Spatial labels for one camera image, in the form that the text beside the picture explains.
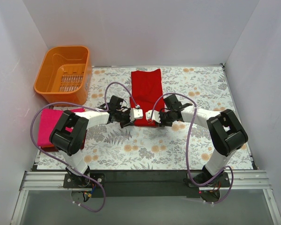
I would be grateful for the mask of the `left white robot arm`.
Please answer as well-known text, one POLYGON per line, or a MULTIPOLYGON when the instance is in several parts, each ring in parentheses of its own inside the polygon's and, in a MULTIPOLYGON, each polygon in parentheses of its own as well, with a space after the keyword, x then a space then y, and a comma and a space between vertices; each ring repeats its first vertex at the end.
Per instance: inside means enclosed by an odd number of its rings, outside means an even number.
POLYGON ((108 103, 94 111, 65 110, 51 132, 50 142, 64 157, 67 164, 66 171, 79 187, 90 185, 90 168, 81 152, 87 130, 113 122, 118 122, 123 128, 133 125, 136 120, 143 117, 139 105, 128 108, 122 105, 123 102, 124 99, 112 96, 108 103))

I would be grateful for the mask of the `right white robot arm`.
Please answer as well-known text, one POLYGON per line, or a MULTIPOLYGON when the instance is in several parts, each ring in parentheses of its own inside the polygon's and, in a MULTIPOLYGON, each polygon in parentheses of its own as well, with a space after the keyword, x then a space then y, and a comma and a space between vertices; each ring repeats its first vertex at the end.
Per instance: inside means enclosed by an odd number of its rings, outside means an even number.
POLYGON ((220 175, 228 168, 228 161, 244 144, 248 142, 248 135, 237 118, 230 110, 210 111, 198 108, 190 99, 182 104, 177 93, 166 93, 159 97, 163 100, 165 109, 152 109, 146 112, 147 121, 154 121, 159 126, 171 126, 175 121, 198 125, 209 130, 214 151, 203 166, 201 173, 192 177, 188 174, 187 180, 192 184, 203 187, 213 186, 220 180, 220 175))

